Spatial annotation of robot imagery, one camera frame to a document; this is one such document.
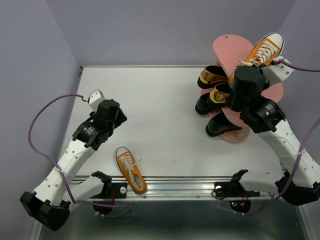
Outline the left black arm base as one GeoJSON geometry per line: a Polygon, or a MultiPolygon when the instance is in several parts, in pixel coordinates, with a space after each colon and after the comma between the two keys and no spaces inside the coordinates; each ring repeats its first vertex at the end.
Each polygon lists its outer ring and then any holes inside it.
{"type": "Polygon", "coordinates": [[[102,190],[92,199],[125,199],[127,197],[128,184],[126,182],[115,182],[109,175],[101,171],[96,171],[91,176],[100,179],[103,183],[102,190]]]}

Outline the orange sneaker front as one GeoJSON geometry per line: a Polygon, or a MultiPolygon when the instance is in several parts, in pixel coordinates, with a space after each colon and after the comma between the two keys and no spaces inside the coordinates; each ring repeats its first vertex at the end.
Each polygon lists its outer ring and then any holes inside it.
{"type": "Polygon", "coordinates": [[[143,194],[147,190],[147,184],[132,153],[126,147],[118,147],[115,151],[115,160],[131,189],[136,194],[143,194]]]}

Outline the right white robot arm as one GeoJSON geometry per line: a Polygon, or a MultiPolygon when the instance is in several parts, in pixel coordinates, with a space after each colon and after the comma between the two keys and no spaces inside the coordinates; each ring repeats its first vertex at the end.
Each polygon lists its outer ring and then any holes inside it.
{"type": "Polygon", "coordinates": [[[227,107],[238,112],[239,118],[268,144],[285,172],[276,178],[270,173],[242,170],[241,176],[230,182],[231,192],[268,192],[294,206],[315,202],[320,198],[320,166],[305,150],[306,142],[296,138],[278,104],[262,96],[265,84],[260,68],[237,67],[227,107]]]}

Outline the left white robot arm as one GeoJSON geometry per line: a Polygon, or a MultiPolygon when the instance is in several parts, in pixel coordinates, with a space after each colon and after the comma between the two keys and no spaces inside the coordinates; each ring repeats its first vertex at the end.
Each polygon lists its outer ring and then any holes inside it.
{"type": "Polygon", "coordinates": [[[93,110],[90,117],[76,129],[49,175],[33,191],[26,191],[20,197],[27,214],[52,231],[66,223],[76,204],[113,194],[111,177],[101,171],[92,173],[74,188],[69,186],[84,163],[108,140],[114,129],[127,120],[120,104],[113,99],[103,99],[90,107],[93,110]]]}

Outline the orange sneaker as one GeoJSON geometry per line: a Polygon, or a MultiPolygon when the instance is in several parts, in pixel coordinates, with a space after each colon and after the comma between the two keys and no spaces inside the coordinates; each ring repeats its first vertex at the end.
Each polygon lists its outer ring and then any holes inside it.
{"type": "Polygon", "coordinates": [[[285,38],[279,32],[271,32],[264,36],[244,59],[237,60],[237,67],[254,68],[269,67],[274,58],[279,57],[285,45],[285,38]]]}
{"type": "Polygon", "coordinates": [[[118,147],[115,151],[115,160],[131,189],[136,194],[143,194],[147,190],[147,184],[132,153],[126,147],[118,147]]]}

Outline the black loafer back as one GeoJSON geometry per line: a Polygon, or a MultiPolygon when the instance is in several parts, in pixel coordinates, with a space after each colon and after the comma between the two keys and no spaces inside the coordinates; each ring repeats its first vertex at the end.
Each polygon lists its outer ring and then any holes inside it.
{"type": "Polygon", "coordinates": [[[210,119],[205,127],[205,132],[210,137],[217,137],[226,132],[238,131],[242,128],[230,122],[223,112],[210,119]]]}

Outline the black loafer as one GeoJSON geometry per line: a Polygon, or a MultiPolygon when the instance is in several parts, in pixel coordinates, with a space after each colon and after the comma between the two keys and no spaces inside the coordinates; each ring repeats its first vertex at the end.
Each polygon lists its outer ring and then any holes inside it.
{"type": "Polygon", "coordinates": [[[242,128],[230,122],[223,112],[210,119],[205,127],[205,132],[210,137],[217,137],[226,132],[238,131],[242,128]]]}
{"type": "Polygon", "coordinates": [[[210,93],[207,92],[205,94],[202,94],[195,105],[195,111],[199,114],[199,115],[205,115],[208,114],[212,111],[214,111],[216,109],[216,107],[214,106],[209,106],[207,103],[207,99],[210,96],[210,93]]]}

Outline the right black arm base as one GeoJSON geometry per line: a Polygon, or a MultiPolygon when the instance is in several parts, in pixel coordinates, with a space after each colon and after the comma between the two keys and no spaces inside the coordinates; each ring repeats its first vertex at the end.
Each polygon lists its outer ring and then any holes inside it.
{"type": "Polygon", "coordinates": [[[248,170],[240,170],[235,173],[230,181],[219,181],[214,183],[214,189],[211,195],[217,200],[223,200],[225,198],[249,198],[249,197],[259,197],[260,192],[247,191],[240,184],[240,180],[243,175],[247,173],[248,170]]]}

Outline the gold loafer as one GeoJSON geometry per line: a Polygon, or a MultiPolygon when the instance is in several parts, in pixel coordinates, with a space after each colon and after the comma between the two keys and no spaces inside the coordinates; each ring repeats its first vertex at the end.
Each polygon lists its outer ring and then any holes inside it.
{"type": "Polygon", "coordinates": [[[231,87],[228,82],[218,83],[209,93],[207,104],[212,108],[226,107],[230,92],[231,87]]]}
{"type": "Polygon", "coordinates": [[[200,73],[197,85],[201,89],[214,88],[217,84],[227,83],[229,78],[221,66],[208,65],[200,73]]]}

